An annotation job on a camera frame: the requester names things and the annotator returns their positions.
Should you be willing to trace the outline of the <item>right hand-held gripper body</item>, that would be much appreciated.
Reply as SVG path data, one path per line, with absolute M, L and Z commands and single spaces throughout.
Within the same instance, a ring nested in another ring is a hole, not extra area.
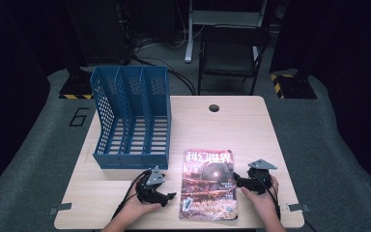
M 263 159 L 255 160 L 248 166 L 247 188 L 259 194 L 265 193 L 272 186 L 270 169 L 276 169 L 276 166 Z

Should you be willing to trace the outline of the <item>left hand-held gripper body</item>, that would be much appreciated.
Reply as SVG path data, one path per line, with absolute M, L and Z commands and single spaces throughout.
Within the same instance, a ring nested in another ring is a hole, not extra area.
M 157 191 L 164 182 L 164 175 L 157 166 L 146 170 L 135 187 L 139 201 L 153 204 L 160 200 L 167 200 L 164 194 Z

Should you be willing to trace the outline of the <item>magazine with reddish cover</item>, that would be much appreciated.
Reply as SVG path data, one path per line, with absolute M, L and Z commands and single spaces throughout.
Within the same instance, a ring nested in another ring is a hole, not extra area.
M 179 218 L 237 219 L 236 188 L 230 150 L 185 150 Z

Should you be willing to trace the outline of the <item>blue plastic file rack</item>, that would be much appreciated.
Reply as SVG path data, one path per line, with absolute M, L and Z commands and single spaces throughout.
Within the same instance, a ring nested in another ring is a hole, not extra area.
M 171 103 L 167 69 L 96 67 L 91 88 L 100 119 L 93 157 L 102 169 L 166 169 Z

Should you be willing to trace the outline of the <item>person's right hand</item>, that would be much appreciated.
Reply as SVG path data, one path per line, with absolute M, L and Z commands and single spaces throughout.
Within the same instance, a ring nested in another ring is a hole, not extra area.
M 277 210 L 274 199 L 277 198 L 278 182 L 275 177 L 271 176 L 272 187 L 269 192 L 263 194 L 255 194 L 249 189 L 242 187 L 242 193 L 251 201 L 255 212 L 261 220 L 277 219 Z

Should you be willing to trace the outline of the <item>person's left hand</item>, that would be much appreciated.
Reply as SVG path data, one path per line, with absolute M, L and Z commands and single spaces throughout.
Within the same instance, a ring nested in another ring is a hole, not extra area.
M 136 196 L 133 196 L 126 202 L 121 212 L 117 215 L 117 218 L 126 224 L 132 224 L 142 216 L 156 211 L 160 207 L 161 205 L 159 203 L 143 204 Z

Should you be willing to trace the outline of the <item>black striped stand base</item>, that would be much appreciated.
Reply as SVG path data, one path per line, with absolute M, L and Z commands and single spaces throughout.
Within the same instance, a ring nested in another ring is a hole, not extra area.
M 301 80 L 294 75 L 273 73 L 271 75 L 271 81 L 276 95 L 280 99 L 317 99 L 307 79 Z
M 60 99 L 89 100 L 93 97 L 90 78 L 92 73 L 78 66 L 67 67 L 69 77 L 59 92 Z

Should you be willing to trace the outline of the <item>black folding chair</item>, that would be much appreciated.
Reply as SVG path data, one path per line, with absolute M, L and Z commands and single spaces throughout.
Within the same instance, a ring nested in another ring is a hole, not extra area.
M 204 75 L 252 79 L 252 95 L 271 35 L 255 26 L 217 24 L 206 26 L 200 36 L 197 94 Z

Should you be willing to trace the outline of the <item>dark cabinet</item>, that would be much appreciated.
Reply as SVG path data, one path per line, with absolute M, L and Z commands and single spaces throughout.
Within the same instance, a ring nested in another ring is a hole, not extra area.
M 88 65 L 129 63 L 128 40 L 118 17 L 118 0 L 65 0 Z

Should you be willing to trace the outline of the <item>white metal stand frame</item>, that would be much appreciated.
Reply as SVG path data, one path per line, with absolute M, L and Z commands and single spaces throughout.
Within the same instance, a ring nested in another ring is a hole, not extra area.
M 231 12 L 213 10 L 194 10 L 193 0 L 188 0 L 188 29 L 186 31 L 185 62 L 192 61 L 193 53 L 193 26 L 232 24 L 240 26 L 260 26 L 265 16 L 268 0 L 261 0 L 259 12 Z

